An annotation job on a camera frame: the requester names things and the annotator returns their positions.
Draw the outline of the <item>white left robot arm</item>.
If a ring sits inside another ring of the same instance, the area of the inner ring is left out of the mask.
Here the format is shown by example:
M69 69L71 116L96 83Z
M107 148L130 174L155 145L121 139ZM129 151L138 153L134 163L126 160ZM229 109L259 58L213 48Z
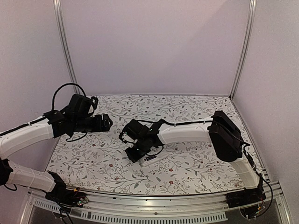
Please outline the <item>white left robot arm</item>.
M9 160L14 153L38 142L72 137L74 133L108 132L113 125L107 114L96 115L98 98L74 94L62 110L52 108L37 119L0 134L0 184L20 185L50 192L60 203L69 199L62 178L54 172L40 172Z

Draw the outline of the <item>white AC remote control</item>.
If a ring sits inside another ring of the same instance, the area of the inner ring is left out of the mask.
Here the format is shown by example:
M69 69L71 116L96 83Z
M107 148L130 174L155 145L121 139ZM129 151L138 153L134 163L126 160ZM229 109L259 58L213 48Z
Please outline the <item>white AC remote control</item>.
M163 159L165 159L168 156L167 153L161 153L161 154L156 154L156 155L151 155L151 156L145 156L144 158L141 159L141 165L142 166L150 166L152 164L155 164Z

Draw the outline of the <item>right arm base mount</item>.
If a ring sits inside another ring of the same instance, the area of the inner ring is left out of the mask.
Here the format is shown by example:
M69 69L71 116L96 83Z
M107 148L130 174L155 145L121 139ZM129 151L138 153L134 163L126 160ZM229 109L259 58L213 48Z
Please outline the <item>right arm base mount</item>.
M240 214L247 220L256 219L268 211L273 201L273 190L268 207L265 207L266 195L263 184L255 189L244 189L242 191L226 194L226 203L229 208L239 207Z

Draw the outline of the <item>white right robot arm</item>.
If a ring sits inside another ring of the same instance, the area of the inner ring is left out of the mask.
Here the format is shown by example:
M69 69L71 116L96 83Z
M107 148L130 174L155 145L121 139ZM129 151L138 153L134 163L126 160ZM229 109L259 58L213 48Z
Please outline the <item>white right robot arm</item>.
M151 126L146 126L145 120L133 119L119 134L119 139L128 143L124 135L131 139L132 146L125 152L133 163L148 155L153 147L177 142L208 142L214 147L217 158L228 162L241 178L245 188L242 200L252 203L260 195L263 176L257 172L253 158L246 151L250 144L243 140L240 129L223 111L216 111L210 118L181 123L161 119L152 121Z

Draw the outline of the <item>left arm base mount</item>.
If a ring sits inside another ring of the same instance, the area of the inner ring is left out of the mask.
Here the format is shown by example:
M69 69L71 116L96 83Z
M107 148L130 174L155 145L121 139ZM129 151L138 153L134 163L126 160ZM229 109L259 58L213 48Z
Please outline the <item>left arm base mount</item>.
M57 173L51 171L48 173L54 178L55 185L52 191L46 193L46 199L68 207L82 208L84 204L88 203L86 193L80 192L79 188L67 189L65 182Z

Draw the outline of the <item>black battery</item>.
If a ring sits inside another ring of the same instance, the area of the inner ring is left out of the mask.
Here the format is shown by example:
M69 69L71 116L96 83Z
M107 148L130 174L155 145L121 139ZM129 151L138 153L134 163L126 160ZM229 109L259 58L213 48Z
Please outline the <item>black battery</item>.
M157 156L156 155L152 155L152 156L147 156L147 157L145 157L145 161L151 161L151 160L153 160L153 159L155 159L155 158L157 158Z

